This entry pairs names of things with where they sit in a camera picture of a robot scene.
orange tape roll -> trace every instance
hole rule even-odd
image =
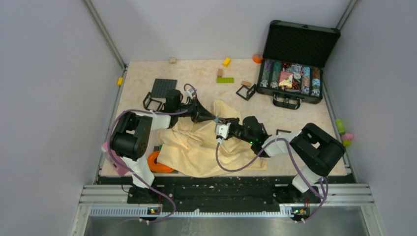
[[[148,156],[149,169],[153,172],[160,172],[160,173],[170,173],[174,171],[174,169],[172,169],[171,167],[158,163],[156,161],[156,159],[158,158],[158,155],[159,155],[159,151],[154,151]]]
[[[255,63],[262,63],[262,61],[264,60],[261,54],[254,54],[252,59]]]

black grid plate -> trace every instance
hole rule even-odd
[[[152,87],[152,98],[165,98],[167,92],[177,87],[177,80],[155,79]]]

marble-patterned surface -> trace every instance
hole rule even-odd
[[[272,97],[256,93],[249,101],[235,94],[241,87],[241,81],[256,83],[260,64],[252,59],[232,59],[228,67],[222,66],[223,60],[177,60],[176,64],[167,61],[133,61],[129,64],[126,80],[120,97],[117,115],[127,109],[142,109],[142,101],[152,90],[155,78],[178,80],[177,89],[183,90],[185,83],[192,84],[198,93],[203,106],[210,108],[216,99],[225,101],[231,107],[239,110],[243,117],[255,115],[259,122],[265,125],[269,134],[275,134],[276,129],[299,130],[307,123],[315,123],[327,133],[335,136],[326,102],[319,104],[302,103],[298,110],[275,107]],[[217,70],[223,69],[223,77],[234,77],[233,84],[217,84]],[[149,148],[157,144],[150,140]],[[303,162],[296,157],[301,166]],[[231,173],[234,176],[293,176],[296,171],[288,155],[267,158],[267,171],[240,171]],[[331,175],[346,175],[341,159],[330,173]],[[116,176],[111,164],[106,160],[102,176]]]

metal floor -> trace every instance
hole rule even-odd
[[[85,236],[102,236],[124,217],[90,217]],[[147,226],[130,221],[107,236],[368,236],[360,207],[325,206],[306,224],[288,218],[172,218]]]

yellow cloth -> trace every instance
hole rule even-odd
[[[216,100],[212,105],[212,113],[222,118],[240,118],[238,111]],[[172,129],[157,132],[162,150],[158,162],[167,165],[187,176],[211,177],[224,175],[229,172],[222,170],[216,162],[216,123],[205,121],[193,123],[190,117],[178,118]],[[219,160],[226,169],[237,169],[251,161],[255,154],[250,149],[251,144],[236,138],[223,141],[219,148]],[[258,158],[248,170],[266,170],[267,162]]]

